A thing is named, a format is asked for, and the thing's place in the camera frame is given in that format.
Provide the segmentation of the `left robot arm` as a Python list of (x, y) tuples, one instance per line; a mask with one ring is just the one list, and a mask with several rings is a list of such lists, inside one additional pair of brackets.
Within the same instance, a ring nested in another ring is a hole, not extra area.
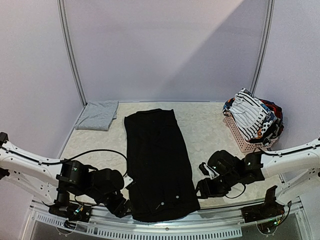
[(49, 213), (69, 221), (89, 222), (92, 206), (71, 202), (70, 195), (87, 196), (104, 205), (118, 218), (132, 213), (131, 203), (121, 193), (133, 179), (118, 170), (83, 164), (74, 156), (53, 159), (25, 151), (0, 134), (0, 177), (24, 189), (49, 207)]

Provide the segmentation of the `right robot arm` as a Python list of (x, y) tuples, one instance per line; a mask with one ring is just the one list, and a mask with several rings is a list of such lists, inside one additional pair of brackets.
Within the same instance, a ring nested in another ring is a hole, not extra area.
[(275, 186), (270, 198), (259, 206), (262, 218), (269, 218), (278, 210), (278, 204), (310, 192), (320, 186), (320, 140), (318, 138), (296, 147), (276, 151), (255, 151), (243, 159), (226, 150), (216, 151), (199, 169), (206, 176), (196, 185), (199, 199), (225, 197), (237, 184), (249, 185), (276, 175), (302, 171), (281, 186)]

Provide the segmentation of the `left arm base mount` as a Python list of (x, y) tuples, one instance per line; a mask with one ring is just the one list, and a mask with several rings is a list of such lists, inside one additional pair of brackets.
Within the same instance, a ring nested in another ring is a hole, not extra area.
[(69, 203), (67, 206), (54, 204), (49, 207), (48, 212), (52, 215), (66, 218), (70, 222), (80, 221), (88, 223), (92, 215), (92, 208), (75, 203)]

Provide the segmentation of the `grey tank top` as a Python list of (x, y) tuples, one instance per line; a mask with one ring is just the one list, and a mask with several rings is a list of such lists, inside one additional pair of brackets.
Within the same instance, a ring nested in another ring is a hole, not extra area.
[(108, 131), (117, 118), (117, 100), (89, 101), (74, 125), (76, 130)]

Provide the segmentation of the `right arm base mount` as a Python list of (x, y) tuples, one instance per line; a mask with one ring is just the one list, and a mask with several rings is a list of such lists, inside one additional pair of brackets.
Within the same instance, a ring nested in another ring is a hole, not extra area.
[(261, 203), (241, 208), (241, 216), (245, 223), (261, 221), (285, 213), (284, 205), (277, 202)]

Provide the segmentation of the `black shirt with buttons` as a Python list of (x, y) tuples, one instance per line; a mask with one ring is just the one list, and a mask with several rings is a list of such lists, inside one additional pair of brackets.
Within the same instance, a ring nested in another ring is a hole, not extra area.
[(187, 147), (173, 110), (138, 111), (124, 118), (132, 217), (157, 223), (198, 211)]

